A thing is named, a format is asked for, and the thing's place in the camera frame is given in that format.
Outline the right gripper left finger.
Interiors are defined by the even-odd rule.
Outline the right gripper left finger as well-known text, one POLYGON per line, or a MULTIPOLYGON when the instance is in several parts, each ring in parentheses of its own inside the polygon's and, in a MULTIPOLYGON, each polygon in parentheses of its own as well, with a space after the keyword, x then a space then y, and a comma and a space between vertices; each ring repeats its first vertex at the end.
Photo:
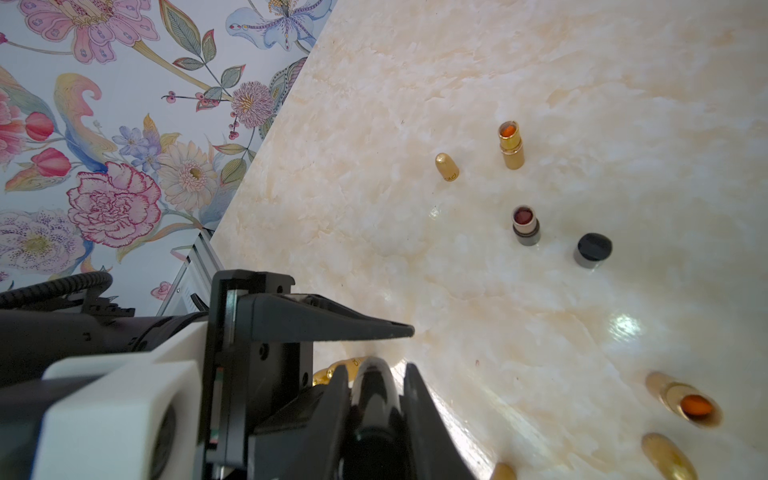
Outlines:
POLYGON ((248 437, 250 479, 334 479, 350 409, 349 378, 340 366, 256 426, 248 437))

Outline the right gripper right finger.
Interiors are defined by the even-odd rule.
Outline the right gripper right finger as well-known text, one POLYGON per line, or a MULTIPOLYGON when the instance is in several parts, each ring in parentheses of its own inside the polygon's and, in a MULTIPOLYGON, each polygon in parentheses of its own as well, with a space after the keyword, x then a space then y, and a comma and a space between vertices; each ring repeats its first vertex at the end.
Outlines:
POLYGON ((404 375, 403 414, 414 479, 474 479, 454 445, 417 368, 408 363, 404 375))

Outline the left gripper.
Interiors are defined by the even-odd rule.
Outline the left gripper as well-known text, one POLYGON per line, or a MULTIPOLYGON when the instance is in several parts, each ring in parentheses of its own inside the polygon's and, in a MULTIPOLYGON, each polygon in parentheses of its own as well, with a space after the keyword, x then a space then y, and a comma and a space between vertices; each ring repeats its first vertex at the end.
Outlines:
POLYGON ((223 270, 212 280, 196 466, 245 468, 254 429, 311 387, 309 342, 410 338, 409 324, 326 297, 290 294, 293 277, 223 270))

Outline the gold lipstick cap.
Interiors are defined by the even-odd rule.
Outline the gold lipstick cap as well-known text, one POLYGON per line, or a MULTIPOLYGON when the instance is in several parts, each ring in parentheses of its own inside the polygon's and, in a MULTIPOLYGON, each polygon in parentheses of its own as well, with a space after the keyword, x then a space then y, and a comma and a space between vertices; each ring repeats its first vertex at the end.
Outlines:
POLYGON ((495 464, 489 480, 517 480, 517 474, 509 464, 498 462, 495 464))
POLYGON ((666 436, 647 433, 642 437, 641 448, 646 458, 664 479, 698 479, 698 473, 690 459, 666 436))
POLYGON ((455 181, 460 175, 459 167, 447 153, 437 154, 435 157, 435 165, 442 178, 447 182, 455 181))

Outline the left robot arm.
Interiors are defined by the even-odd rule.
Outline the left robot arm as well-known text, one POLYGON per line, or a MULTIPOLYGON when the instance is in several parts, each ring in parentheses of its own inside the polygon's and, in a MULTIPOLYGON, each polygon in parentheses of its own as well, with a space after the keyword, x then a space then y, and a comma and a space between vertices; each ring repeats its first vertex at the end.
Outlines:
POLYGON ((311 388, 320 341, 407 338, 412 326, 369 317, 314 294, 294 294, 289 275, 220 271, 205 312, 136 318, 100 298, 108 274, 82 274, 1 295, 1 384, 32 379, 56 360, 151 351, 195 322, 207 322, 203 425, 207 462, 246 465, 256 427, 311 388))

